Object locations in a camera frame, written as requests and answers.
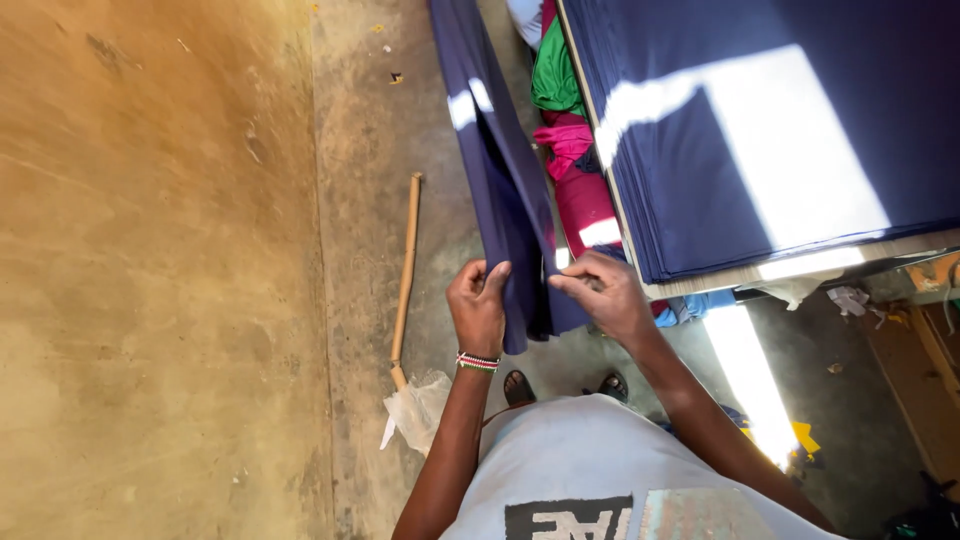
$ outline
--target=person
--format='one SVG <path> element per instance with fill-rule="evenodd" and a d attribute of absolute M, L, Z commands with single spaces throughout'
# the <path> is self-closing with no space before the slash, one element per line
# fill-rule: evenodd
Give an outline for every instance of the person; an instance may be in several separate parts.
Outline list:
<path fill-rule="evenodd" d="M 654 326 L 636 272 L 587 251 L 551 276 L 634 359 L 674 434 L 602 392 L 537 402 L 519 372 L 484 427 L 501 355 L 510 263 L 469 261 L 446 290 L 458 367 L 395 540 L 838 538 L 823 514 L 731 421 Z"/>

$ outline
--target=plastic bag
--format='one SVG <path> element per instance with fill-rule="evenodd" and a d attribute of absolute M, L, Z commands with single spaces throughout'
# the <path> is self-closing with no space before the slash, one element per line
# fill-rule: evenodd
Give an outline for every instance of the plastic bag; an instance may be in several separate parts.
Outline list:
<path fill-rule="evenodd" d="M 427 455 L 444 413 L 453 383 L 442 371 L 431 371 L 383 400 L 407 445 Z"/>

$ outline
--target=hand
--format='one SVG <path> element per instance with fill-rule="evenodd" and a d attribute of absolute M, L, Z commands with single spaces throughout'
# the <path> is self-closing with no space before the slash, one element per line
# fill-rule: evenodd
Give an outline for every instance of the hand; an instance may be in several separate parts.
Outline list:
<path fill-rule="evenodd" d="M 653 313 L 630 266 L 586 251 L 547 282 L 579 304 L 606 335 L 633 353 L 638 340 L 656 331 Z"/>
<path fill-rule="evenodd" d="M 484 358 L 497 358 L 503 352 L 503 287 L 510 276 L 510 262 L 497 264 L 487 275 L 487 262 L 480 258 L 467 261 L 446 288 L 446 302 L 453 315 L 460 350 Z"/>

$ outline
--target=paper scrap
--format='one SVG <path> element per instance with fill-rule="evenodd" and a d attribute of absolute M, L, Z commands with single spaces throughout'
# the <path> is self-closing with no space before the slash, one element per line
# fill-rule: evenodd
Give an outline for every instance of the paper scrap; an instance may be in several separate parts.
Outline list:
<path fill-rule="evenodd" d="M 387 443 L 389 443 L 390 439 L 394 437 L 395 430 L 396 430 L 396 422 L 394 422 L 394 417 L 388 416 L 387 426 L 383 429 L 383 438 L 380 439 L 380 450 L 387 448 Z"/>

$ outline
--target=right hand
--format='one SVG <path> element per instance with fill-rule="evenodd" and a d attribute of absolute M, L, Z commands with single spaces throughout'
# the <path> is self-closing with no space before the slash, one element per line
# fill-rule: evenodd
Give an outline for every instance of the right hand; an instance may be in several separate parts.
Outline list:
<path fill-rule="evenodd" d="M 547 279 L 579 304 L 606 335 L 631 350 L 650 331 L 654 316 L 640 289 L 636 271 L 616 260 L 588 250 Z"/>

